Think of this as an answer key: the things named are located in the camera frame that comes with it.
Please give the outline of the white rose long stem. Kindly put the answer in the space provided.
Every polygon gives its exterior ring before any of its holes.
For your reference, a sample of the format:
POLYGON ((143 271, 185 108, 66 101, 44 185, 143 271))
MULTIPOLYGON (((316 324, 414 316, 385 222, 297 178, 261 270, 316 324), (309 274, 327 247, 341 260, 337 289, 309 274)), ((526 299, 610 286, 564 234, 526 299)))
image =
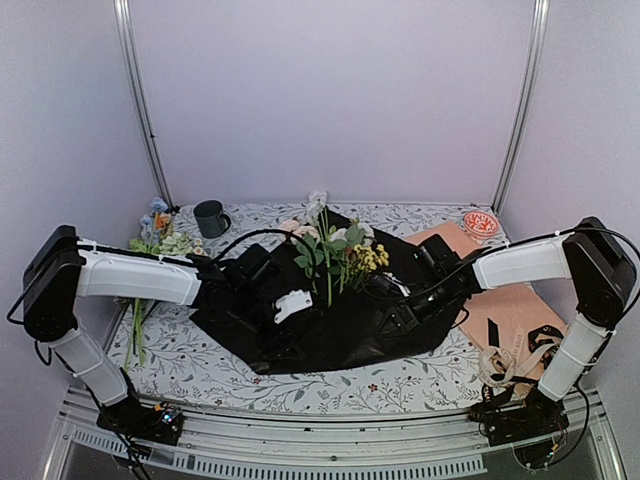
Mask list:
POLYGON ((319 243, 319 231, 312 225, 302 224, 297 219, 285 220, 277 227, 278 230, 288 232, 281 236, 284 243, 295 247, 297 255, 294 263, 310 280, 314 293, 317 292, 316 279, 319 277, 319 267, 324 260, 324 253, 319 243))

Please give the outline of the yellow small flower bunch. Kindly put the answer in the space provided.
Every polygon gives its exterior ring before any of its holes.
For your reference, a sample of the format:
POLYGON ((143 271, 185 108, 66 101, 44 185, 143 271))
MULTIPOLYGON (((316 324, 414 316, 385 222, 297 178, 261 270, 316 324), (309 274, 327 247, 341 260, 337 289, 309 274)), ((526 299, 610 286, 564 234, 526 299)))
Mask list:
POLYGON ((366 278, 389 266, 389 253, 382 244, 349 247, 341 264, 340 291, 362 288, 366 278))

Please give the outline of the black wrapping paper sheet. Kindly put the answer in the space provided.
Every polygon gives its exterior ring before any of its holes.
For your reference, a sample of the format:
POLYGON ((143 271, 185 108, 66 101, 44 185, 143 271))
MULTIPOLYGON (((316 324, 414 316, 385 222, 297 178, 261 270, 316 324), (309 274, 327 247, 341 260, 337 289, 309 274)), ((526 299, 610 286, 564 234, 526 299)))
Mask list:
MULTIPOLYGON (((347 227, 350 219, 328 209, 329 230, 331 226, 347 227)), ((316 279, 314 293, 310 280, 294 263, 295 247, 284 243, 267 250, 257 243, 238 257, 220 254, 212 260, 229 263, 229 269, 238 269, 245 275, 259 273, 276 274, 280 277, 272 284, 272 292, 286 293, 292 289, 309 291, 313 306, 293 317, 299 332, 299 345, 304 350, 303 358, 240 358, 254 372, 265 374, 298 374, 344 370, 400 359, 435 349, 443 340, 429 340, 423 336, 382 338, 379 328, 384 312, 398 300, 399 294, 383 293, 379 277, 388 276, 398 281, 404 294, 415 293, 439 286, 454 275, 462 275, 467 281, 469 268, 465 258, 442 280, 426 280, 414 260, 413 252, 419 245, 410 244, 390 234, 373 230, 375 243, 382 244, 389 253, 389 266, 370 274, 358 291, 347 290, 339 294, 332 282, 333 303, 327 306, 326 266, 323 260, 316 279)))

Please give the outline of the small white flower stem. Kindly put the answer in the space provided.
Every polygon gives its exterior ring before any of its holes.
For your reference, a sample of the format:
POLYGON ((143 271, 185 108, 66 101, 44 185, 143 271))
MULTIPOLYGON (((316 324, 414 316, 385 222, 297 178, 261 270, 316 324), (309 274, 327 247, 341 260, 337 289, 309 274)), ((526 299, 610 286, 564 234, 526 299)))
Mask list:
POLYGON ((323 251, 326 266, 327 279, 327 306, 333 303, 332 276, 331 276, 331 255, 328 250, 329 222, 326 210, 328 194, 326 191, 312 191, 308 194, 306 213, 309 223, 313 225, 319 234, 319 242, 323 251))

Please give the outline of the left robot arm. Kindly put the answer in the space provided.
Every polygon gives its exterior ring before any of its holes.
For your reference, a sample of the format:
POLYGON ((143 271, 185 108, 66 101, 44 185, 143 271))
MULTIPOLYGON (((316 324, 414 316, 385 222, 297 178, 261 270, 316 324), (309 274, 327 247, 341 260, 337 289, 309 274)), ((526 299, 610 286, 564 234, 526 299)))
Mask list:
POLYGON ((240 297, 229 263, 206 257, 184 259, 128 252, 80 238, 74 227, 58 226, 25 268, 22 292, 7 319, 46 345, 76 378, 110 407, 111 419, 128 434, 148 426, 146 408, 96 340, 94 314, 116 298, 189 307, 196 312, 227 310, 240 297))

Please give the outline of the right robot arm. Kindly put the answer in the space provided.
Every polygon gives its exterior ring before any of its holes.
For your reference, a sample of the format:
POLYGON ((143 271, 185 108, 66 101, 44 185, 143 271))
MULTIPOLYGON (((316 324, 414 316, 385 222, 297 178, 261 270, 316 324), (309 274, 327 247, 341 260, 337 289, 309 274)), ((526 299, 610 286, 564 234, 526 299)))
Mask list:
MULTIPOLYGON (((404 238, 408 243, 418 244, 430 234, 440 234, 446 242, 453 242, 453 249, 459 254, 467 254, 479 245, 463 232, 461 221, 463 212, 458 210, 401 212, 385 214, 388 222, 380 223, 380 229, 404 238)), ((569 315, 575 307, 562 310, 559 304, 552 305, 551 290, 568 294, 568 300, 575 296, 567 288, 568 281, 554 280, 538 282, 540 286, 507 286, 498 290, 476 295, 465 303, 470 312, 464 324, 451 330, 443 343, 435 350, 401 360, 385 362, 382 366, 366 367, 368 400, 375 397, 374 408, 384 412, 417 412, 444 410, 471 406, 480 400, 481 381, 478 377, 478 358, 481 350, 480 327, 484 326, 487 336, 487 317, 493 319, 502 330, 507 329, 506 340, 501 339, 502 348, 511 348, 516 335, 512 330, 525 331, 525 326, 552 324, 558 327, 560 315, 569 315)), ((625 354, 621 359, 636 358, 636 365, 624 366, 617 362, 614 371, 613 353, 606 354, 602 367, 594 367, 585 382, 597 388, 601 398, 609 407, 630 404, 631 394, 639 398, 639 353, 625 354)))

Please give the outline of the dark grey mug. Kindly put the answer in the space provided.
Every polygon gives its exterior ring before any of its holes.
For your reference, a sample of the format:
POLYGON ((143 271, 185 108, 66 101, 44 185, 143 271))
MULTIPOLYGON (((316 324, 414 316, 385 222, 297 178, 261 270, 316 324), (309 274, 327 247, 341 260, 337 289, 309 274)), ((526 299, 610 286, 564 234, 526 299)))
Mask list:
POLYGON ((206 239, 220 237, 231 226, 231 219, 224 213, 223 204, 218 200, 206 200, 197 204, 193 215, 199 232, 206 239))

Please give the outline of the green leafy flower bunch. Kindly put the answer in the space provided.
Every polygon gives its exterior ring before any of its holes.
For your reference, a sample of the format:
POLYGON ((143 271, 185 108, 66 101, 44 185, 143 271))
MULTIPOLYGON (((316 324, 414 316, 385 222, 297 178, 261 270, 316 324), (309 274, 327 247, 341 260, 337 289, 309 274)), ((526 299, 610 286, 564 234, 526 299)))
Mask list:
MULTIPOLYGON (((204 249, 204 242, 184 232, 161 233, 146 229, 140 238, 130 241, 130 247, 134 253, 151 254, 160 257, 161 261, 165 258, 169 260, 185 259, 189 254, 208 256, 204 249)), ((129 371, 132 361, 141 366, 145 363, 143 319, 152 310, 151 307, 145 306, 146 300, 150 299, 155 302, 181 302, 185 300, 185 294, 174 290, 170 283, 172 280, 177 280, 179 284, 184 283, 186 272, 180 270, 177 265, 161 261, 148 262, 147 259, 144 259, 140 270, 133 271, 133 292, 130 294, 132 323, 124 360, 126 372, 129 371)))

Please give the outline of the red patterned small bowl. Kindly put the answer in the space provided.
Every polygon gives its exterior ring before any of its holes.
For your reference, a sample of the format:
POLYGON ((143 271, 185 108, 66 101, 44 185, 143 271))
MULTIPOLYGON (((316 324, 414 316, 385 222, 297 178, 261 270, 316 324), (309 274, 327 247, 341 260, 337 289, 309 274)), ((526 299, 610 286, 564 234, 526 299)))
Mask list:
POLYGON ((479 236, 492 236, 500 230, 496 217, 480 210, 467 212, 464 215, 463 224, 468 232, 479 236))

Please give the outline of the floral patterned tablecloth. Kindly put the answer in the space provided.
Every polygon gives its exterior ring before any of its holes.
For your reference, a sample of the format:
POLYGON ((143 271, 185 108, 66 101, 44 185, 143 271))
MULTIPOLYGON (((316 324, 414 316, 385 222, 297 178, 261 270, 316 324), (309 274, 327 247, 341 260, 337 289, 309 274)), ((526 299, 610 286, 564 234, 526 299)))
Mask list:
MULTIPOLYGON (((226 204, 230 230, 203 240, 211 256, 237 237, 304 213, 303 203, 226 204)), ((426 204, 332 204, 397 237, 409 237, 446 221, 464 229, 468 211, 487 206, 426 204)), ((209 338, 189 319, 190 310, 159 304, 142 325, 142 359, 131 335, 129 307, 109 345, 108 356, 127 373, 140 394, 189 404, 295 414, 382 414, 466 408, 480 401, 478 350, 461 328, 451 330, 434 351, 408 359, 326 373, 258 375, 209 338)))

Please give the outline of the blue orange flower stems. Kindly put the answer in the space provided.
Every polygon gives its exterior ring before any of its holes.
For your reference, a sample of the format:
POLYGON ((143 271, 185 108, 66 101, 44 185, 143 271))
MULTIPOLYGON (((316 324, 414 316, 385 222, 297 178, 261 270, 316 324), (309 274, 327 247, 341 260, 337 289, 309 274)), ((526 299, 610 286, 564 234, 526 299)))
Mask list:
POLYGON ((161 197, 155 197, 150 203, 150 213, 140 218, 141 239, 148 243, 159 243, 172 223, 169 205, 161 197))

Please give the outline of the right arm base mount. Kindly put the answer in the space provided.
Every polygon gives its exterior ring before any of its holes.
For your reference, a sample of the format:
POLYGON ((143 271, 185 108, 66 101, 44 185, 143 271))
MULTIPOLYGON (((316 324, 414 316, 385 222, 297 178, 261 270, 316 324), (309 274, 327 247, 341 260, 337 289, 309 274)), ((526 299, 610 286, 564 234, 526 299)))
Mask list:
POLYGON ((538 397, 535 392, 531 392, 521 407, 512 410, 504 411, 490 403, 480 403, 472 408, 469 418, 479 423, 479 431, 491 447, 546 436, 541 443, 515 450, 516 460, 530 469, 552 464, 566 439, 569 426, 564 403, 545 396, 538 397))

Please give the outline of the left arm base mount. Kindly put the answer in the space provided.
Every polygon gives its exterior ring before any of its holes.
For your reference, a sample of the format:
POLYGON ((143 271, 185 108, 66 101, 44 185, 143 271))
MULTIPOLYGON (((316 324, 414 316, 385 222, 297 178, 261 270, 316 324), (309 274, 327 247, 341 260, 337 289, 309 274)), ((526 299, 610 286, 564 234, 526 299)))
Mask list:
POLYGON ((100 406, 97 426, 135 439, 176 446, 182 434, 183 412, 177 407, 149 407, 136 399, 100 406))

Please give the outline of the left aluminium frame post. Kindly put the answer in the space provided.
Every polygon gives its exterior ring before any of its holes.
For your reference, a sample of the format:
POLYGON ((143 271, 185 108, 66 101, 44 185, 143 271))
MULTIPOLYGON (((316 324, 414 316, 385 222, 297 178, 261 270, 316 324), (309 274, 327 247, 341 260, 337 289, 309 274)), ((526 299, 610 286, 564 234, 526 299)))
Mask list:
POLYGON ((113 1, 116 28, 121 45, 124 68, 128 78, 134 111, 140 128, 143 146, 157 194, 173 208, 174 201, 169 183, 162 165, 157 135, 152 124, 150 111, 144 91, 143 78, 139 64, 136 41, 131 17, 130 1, 113 1))

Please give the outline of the aluminium frame post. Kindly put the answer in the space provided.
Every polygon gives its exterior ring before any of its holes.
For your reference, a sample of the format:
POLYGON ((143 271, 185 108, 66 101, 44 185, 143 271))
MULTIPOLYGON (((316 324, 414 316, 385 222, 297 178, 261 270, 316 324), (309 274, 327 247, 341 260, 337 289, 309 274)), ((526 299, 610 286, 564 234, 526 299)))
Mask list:
POLYGON ((157 194, 173 208, 174 201, 169 183, 162 165, 157 135, 152 124, 150 111, 144 91, 143 78, 139 64, 136 41, 131 17, 130 1, 113 1, 116 28, 121 45, 124 68, 128 78, 134 111, 140 128, 143 146, 157 194))
POLYGON ((544 50, 549 7, 549 0, 536 0, 534 2, 524 76, 503 165, 491 204, 492 210, 497 215, 502 213, 506 205, 509 188, 515 174, 521 144, 524 139, 526 122, 544 50))

